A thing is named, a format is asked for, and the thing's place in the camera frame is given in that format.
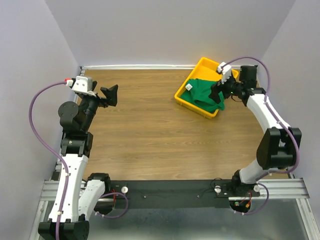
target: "yellow bin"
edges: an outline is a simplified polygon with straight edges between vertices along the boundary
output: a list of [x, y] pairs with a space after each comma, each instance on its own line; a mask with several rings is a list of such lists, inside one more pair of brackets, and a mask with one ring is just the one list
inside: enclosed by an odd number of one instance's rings
[[[180, 98], [180, 96], [184, 93], [186, 90], [186, 84], [189, 79], [203, 79], [203, 80], [209, 80], [213, 82], [217, 82], [221, 79], [221, 75], [216, 72], [217, 67], [220, 65], [220, 63], [217, 63], [215, 61], [210, 60], [209, 58], [202, 57], [200, 61], [196, 64], [195, 68], [192, 70], [190, 75], [186, 78], [182, 86], [179, 88], [179, 90], [175, 93], [174, 98], [178, 104], [181, 106], [185, 106], [186, 108], [201, 114], [202, 116], [212, 119], [215, 117], [219, 111], [219, 109], [215, 110], [213, 113], [210, 113], [208, 111], [205, 111], [201, 109], [200, 107], [197, 107], [183, 99]], [[236, 79], [239, 72], [237, 70], [232, 70], [232, 74], [234, 78]]]

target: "green fabric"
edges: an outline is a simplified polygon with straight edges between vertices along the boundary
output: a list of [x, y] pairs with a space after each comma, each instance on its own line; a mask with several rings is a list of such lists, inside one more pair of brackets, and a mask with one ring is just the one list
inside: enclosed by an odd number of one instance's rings
[[216, 103], [211, 98], [209, 98], [209, 95], [211, 94], [211, 86], [214, 84], [214, 82], [197, 78], [190, 79], [186, 83], [186, 85], [187, 84], [190, 84], [192, 88], [190, 89], [190, 91], [186, 89], [180, 96], [180, 98], [182, 98], [183, 100], [209, 113], [213, 113], [217, 109], [225, 109], [225, 99], [222, 92], [219, 92], [219, 96], [221, 99], [220, 103]]

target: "purple cable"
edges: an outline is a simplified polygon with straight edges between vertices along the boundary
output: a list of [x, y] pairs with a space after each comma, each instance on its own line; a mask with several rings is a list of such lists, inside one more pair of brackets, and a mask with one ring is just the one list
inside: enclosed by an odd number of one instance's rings
[[[47, 87], [45, 87], [44, 89], [40, 90], [39, 92], [37, 92], [35, 94], [35, 96], [33, 97], [31, 103], [30, 103], [30, 107], [29, 107], [29, 122], [30, 122], [30, 126], [31, 126], [31, 129], [34, 133], [34, 135], [36, 136], [36, 138], [40, 141], [40, 143], [42, 143], [43, 146], [45, 146], [45, 148], [47, 148], [51, 153], [53, 153], [58, 159], [60, 159], [61, 163], [63, 164], [64, 166], [64, 169], [65, 169], [65, 173], [66, 173], [66, 176], [65, 176], [65, 182], [64, 182], [64, 187], [63, 187], [63, 192], [62, 192], [62, 196], [61, 196], [61, 201], [60, 201], [60, 205], [59, 205], [59, 209], [58, 211], [59, 212], [62, 212], [62, 208], [63, 208], [63, 205], [64, 205], [64, 202], [65, 202], [65, 198], [66, 198], [66, 193], [67, 193], [67, 188], [68, 188], [68, 181], [69, 181], [69, 170], [68, 170], [68, 166], [65, 162], [65, 160], [62, 158], [62, 156], [60, 156], [59, 153], [57, 153], [54, 149], [52, 149], [48, 144], [46, 144], [46, 142], [40, 137], [39, 133], [37, 132], [36, 128], [35, 128], [35, 125], [34, 125], [34, 121], [32, 119], [32, 109], [34, 107], [34, 104], [35, 104], [35, 101], [37, 99], [37, 97], [42, 93], [44, 92], [45, 90], [49, 89], [49, 88], [52, 88], [54, 86], [57, 86], [57, 85], [65, 85], [66, 82], [65, 81], [61, 81], [61, 82], [57, 82], [57, 83], [54, 83], [54, 84], [51, 84]], [[56, 225], [55, 225], [55, 239], [56, 240], [60, 240], [59, 238], [59, 226], [60, 226], [60, 220], [61, 220], [61, 215], [58, 215], [57, 219], [56, 219]]]
[[293, 134], [290, 132], [290, 130], [280, 121], [280, 119], [278, 118], [278, 116], [276, 115], [276, 113], [271, 109], [269, 103], [267, 102], [269, 96], [269, 91], [270, 91], [270, 87], [271, 87], [271, 78], [270, 78], [270, 73], [269, 73], [269, 70], [267, 68], [267, 66], [262, 62], [260, 61], [259, 59], [255, 58], [255, 57], [251, 57], [251, 56], [242, 56], [242, 57], [238, 57], [236, 59], [233, 59], [231, 61], [228, 61], [225, 65], [223, 65], [221, 68], [223, 69], [224, 66], [226, 65], [229, 65], [237, 60], [240, 60], [240, 59], [253, 59], [257, 62], [259, 62], [265, 69], [265, 72], [266, 72], [266, 76], [267, 76], [267, 80], [268, 80], [268, 85], [266, 87], [266, 93], [265, 93], [265, 96], [264, 96], [264, 103], [266, 105], [266, 108], [269, 110], [269, 112], [271, 113], [271, 115], [274, 117], [274, 119], [279, 123], [279, 125], [286, 131], [286, 133], [288, 134], [288, 136], [291, 138], [292, 140], [292, 143], [293, 143], [293, 146], [294, 146], [294, 149], [295, 149], [295, 153], [296, 153], [296, 160], [295, 160], [295, 165], [290, 168], [289, 170], [287, 171], [277, 171], [277, 170], [274, 170], [274, 171], [268, 171], [266, 173], [264, 173], [262, 176], [258, 177], [256, 180], [259, 181], [260, 179], [264, 178], [265, 176], [267, 176], [269, 173], [281, 173], [281, 174], [289, 174], [291, 173], [292, 171], [294, 171], [298, 165], [299, 165], [299, 162], [300, 162], [300, 152], [299, 152], [299, 147], [298, 147], [298, 144], [297, 144], [297, 141], [295, 139], [295, 137], [293, 136]]
[[112, 195], [120, 195], [122, 196], [124, 199], [125, 199], [125, 207], [124, 207], [124, 210], [116, 215], [116, 216], [108, 216], [108, 215], [104, 215], [104, 214], [101, 214], [100, 212], [96, 211], [95, 214], [96, 215], [99, 215], [103, 218], [106, 218], [106, 219], [117, 219], [117, 218], [120, 218], [123, 214], [126, 213], [126, 211], [128, 210], [128, 207], [129, 207], [129, 200], [128, 198], [126, 197], [126, 195], [124, 195], [123, 193], [121, 192], [110, 192], [110, 193], [107, 193], [107, 194], [104, 194], [101, 196], [101, 198], [104, 198], [104, 197], [109, 197], [109, 196], [112, 196]]
[[253, 211], [249, 211], [249, 212], [239, 212], [239, 211], [234, 211], [234, 213], [238, 213], [238, 214], [241, 214], [241, 215], [251, 215], [251, 214], [256, 214], [257, 212], [260, 212], [266, 205], [267, 205], [267, 202], [269, 201], [269, 190], [268, 188], [262, 184], [262, 183], [259, 183], [258, 182], [258, 185], [264, 187], [265, 191], [266, 191], [266, 199], [264, 201], [264, 203], [259, 207], [257, 208], [256, 210], [253, 210]]

